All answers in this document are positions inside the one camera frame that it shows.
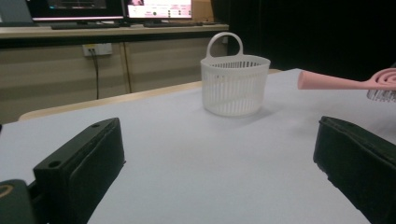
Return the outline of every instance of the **computer monitor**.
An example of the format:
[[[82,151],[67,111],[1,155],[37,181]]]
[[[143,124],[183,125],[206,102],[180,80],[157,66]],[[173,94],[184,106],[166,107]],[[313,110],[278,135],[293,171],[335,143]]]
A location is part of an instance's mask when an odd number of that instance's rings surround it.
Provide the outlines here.
[[[126,0],[130,21],[191,20],[191,0]]]
[[[26,0],[34,22],[117,21],[123,0]]]

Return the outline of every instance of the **white tabletop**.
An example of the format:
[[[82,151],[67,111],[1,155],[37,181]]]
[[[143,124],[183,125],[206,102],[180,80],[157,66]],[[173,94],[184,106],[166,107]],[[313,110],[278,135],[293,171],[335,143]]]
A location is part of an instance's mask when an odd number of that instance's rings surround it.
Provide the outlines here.
[[[0,180],[33,167],[87,126],[120,118],[127,162],[90,223],[368,223],[313,163],[321,116],[396,143],[396,104],[366,91],[299,91],[299,70],[268,77],[263,109],[229,119],[201,89],[9,123]]]

